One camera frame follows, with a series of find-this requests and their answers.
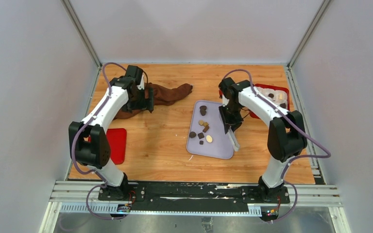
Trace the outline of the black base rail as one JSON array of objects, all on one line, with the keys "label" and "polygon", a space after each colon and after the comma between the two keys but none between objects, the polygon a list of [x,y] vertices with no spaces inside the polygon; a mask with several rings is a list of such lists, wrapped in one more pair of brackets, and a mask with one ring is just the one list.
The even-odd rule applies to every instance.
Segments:
[{"label": "black base rail", "polygon": [[133,181],[120,194],[102,188],[102,201],[128,201],[133,211],[160,212],[245,212],[248,204],[277,207],[290,202],[286,187],[264,194],[257,184]]}]

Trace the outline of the red box lid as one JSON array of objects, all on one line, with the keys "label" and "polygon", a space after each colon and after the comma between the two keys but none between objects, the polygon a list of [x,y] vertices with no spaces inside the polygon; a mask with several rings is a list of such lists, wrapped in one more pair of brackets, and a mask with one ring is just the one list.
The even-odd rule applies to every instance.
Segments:
[{"label": "red box lid", "polygon": [[108,129],[106,137],[111,149],[111,160],[120,165],[125,160],[127,131],[123,128]]}]

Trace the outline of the white oval chocolate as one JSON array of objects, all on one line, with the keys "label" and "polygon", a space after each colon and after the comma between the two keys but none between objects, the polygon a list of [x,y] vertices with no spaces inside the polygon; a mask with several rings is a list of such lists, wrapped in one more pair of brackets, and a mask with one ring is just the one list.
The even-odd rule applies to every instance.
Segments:
[{"label": "white oval chocolate", "polygon": [[208,143],[212,143],[213,142],[213,138],[210,135],[207,135],[205,138],[206,138],[206,140],[207,140]]}]

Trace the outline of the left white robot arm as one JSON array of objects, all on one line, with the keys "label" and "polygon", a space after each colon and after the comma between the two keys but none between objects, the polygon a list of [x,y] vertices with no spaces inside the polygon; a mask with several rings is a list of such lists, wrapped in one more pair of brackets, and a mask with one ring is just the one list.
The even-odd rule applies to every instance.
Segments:
[{"label": "left white robot arm", "polygon": [[106,132],[119,111],[154,110],[153,88],[147,87],[144,70],[129,65],[125,74],[107,81],[107,90],[96,107],[81,121],[68,127],[70,156],[73,166],[83,174],[95,173],[117,200],[129,196],[126,174],[111,159]]}]

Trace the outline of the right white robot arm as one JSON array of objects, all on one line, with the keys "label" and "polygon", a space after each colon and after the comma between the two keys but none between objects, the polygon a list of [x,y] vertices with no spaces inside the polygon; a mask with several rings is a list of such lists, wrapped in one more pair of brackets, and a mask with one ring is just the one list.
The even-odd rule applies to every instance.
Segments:
[{"label": "right white robot arm", "polygon": [[242,108],[247,108],[268,127],[267,148],[271,155],[266,171],[258,181],[258,196],[271,202],[284,185],[283,176],[290,158],[300,155],[307,146],[303,116],[289,111],[263,96],[249,80],[236,83],[232,78],[219,83],[222,105],[219,107],[224,133],[234,150],[239,149],[235,131],[242,125]]}]

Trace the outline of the lavender tray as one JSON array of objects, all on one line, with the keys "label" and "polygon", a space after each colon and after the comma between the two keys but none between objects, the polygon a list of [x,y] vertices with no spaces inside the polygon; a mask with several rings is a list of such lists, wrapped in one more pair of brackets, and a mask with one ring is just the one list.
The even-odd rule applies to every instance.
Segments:
[{"label": "lavender tray", "polygon": [[[207,107],[205,116],[200,114],[200,107],[203,105]],[[189,135],[187,137],[186,150],[189,153],[224,160],[232,158],[234,149],[228,135],[224,132],[224,126],[219,112],[220,106],[222,106],[222,104],[219,102],[207,100],[199,100],[195,103],[189,133],[195,132],[196,137],[189,138]],[[205,137],[203,139],[198,138],[197,134],[203,133],[204,129],[203,125],[199,125],[199,120],[208,123],[209,130],[204,133],[204,135],[205,137],[210,135],[213,138],[212,143],[208,143]]]}]

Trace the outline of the red box with white liners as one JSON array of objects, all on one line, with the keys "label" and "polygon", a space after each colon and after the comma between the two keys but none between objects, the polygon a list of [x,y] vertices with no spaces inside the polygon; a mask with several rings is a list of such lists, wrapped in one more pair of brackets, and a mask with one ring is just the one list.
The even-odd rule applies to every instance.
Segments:
[{"label": "red box with white liners", "polygon": [[289,90],[287,88],[260,83],[254,84],[254,87],[264,98],[290,111]]}]

